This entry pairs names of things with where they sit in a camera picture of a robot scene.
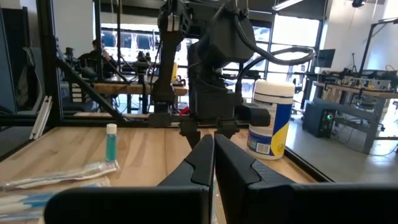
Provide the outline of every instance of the white plastic container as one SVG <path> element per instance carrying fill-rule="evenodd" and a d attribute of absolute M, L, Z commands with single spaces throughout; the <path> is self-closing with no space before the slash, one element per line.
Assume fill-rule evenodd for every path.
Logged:
<path fill-rule="evenodd" d="M 284 155 L 293 95 L 293 83 L 256 82 L 253 103 L 268 109 L 271 122 L 268 127 L 249 126 L 248 153 L 268 160 L 280 159 Z"/>

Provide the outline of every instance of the red object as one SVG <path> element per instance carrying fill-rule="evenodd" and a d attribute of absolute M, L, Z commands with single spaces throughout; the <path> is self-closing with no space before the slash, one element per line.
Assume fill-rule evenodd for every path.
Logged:
<path fill-rule="evenodd" d="M 189 114 L 189 107 L 184 108 L 184 110 L 180 111 L 180 115 Z"/>

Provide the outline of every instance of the desk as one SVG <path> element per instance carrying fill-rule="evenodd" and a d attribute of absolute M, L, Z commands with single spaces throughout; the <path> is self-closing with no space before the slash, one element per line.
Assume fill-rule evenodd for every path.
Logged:
<path fill-rule="evenodd" d="M 213 129 L 202 129 L 211 134 Z M 0 182 L 46 172 L 75 169 L 103 161 L 105 128 L 54 128 L 0 163 Z M 232 137 L 245 148 L 247 129 Z M 118 162 L 121 172 L 108 175 L 113 187 L 155 186 L 167 177 L 191 151 L 178 129 L 118 128 Z M 264 161 L 272 169 L 298 183 L 315 182 L 286 157 Z M 216 197 L 219 223 L 226 223 L 220 197 Z"/>
<path fill-rule="evenodd" d="M 135 77 L 135 75 L 126 75 L 128 80 L 131 80 Z M 115 76 L 107 79 L 107 81 L 122 81 L 119 76 Z M 94 84 L 94 89 L 98 93 L 102 94 L 127 94 L 127 104 L 131 105 L 131 94 L 138 94 L 142 96 L 142 113 L 147 113 L 147 95 L 151 94 L 150 85 L 146 84 L 145 93 L 144 87 L 141 84 L 120 84 L 120 83 L 96 83 Z M 188 89 L 185 86 L 174 86 L 174 92 L 176 96 L 185 96 L 188 93 Z M 127 107 L 127 113 L 131 113 L 131 106 Z"/>
<path fill-rule="evenodd" d="M 389 93 L 386 91 L 371 91 L 366 89 L 363 90 L 362 95 L 373 96 L 376 98 L 376 104 L 374 106 L 374 110 L 372 112 L 368 112 L 365 110 L 350 107 L 350 105 L 344 105 L 344 101 L 341 100 L 339 103 L 323 100 L 321 99 L 321 95 L 325 87 L 325 84 L 315 82 L 314 85 L 317 88 L 315 97 L 313 99 L 313 102 L 315 104 L 322 105 L 323 107 L 334 109 L 337 110 L 338 112 L 350 114 L 369 121 L 370 125 L 365 126 L 353 121 L 348 121 L 342 118 L 341 119 L 336 118 L 336 122 L 366 133 L 366 139 L 362 150 L 363 153 L 369 154 L 373 146 L 373 142 L 375 140 L 398 140 L 398 137 L 395 136 L 378 136 L 378 131 L 377 131 L 382 116 L 382 112 L 384 109 L 384 105 L 386 104 L 386 99 L 396 99 L 398 98 L 398 93 Z M 349 86 L 345 85 L 327 85 L 327 88 L 341 90 L 350 93 L 356 93 L 356 94 L 359 94 L 361 91 L 360 89 L 350 88 Z"/>

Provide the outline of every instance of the plastic bag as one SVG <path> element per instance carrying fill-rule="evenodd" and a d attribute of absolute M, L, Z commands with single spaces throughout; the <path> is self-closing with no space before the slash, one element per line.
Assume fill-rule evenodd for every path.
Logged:
<path fill-rule="evenodd" d="M 79 187 L 110 187 L 110 181 L 107 177 L 92 180 Z M 47 202 L 57 192 L 45 192 L 39 194 L 13 194 L 0 197 L 0 223 L 38 219 L 42 216 Z"/>
<path fill-rule="evenodd" d="M 57 184 L 66 180 L 87 180 L 100 177 L 110 172 L 119 171 L 117 161 L 114 162 L 95 162 L 84 166 L 82 169 L 75 169 L 66 172 L 51 173 L 40 177 L 15 180 L 1 185 L 4 191 L 28 189 L 43 185 Z"/>

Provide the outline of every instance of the small bottle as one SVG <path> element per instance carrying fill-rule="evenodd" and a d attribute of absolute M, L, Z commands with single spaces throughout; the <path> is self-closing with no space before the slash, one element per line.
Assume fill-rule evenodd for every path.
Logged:
<path fill-rule="evenodd" d="M 105 160 L 107 162 L 113 162 L 116 160 L 116 137 L 118 126 L 116 124 L 106 125 L 106 155 Z"/>

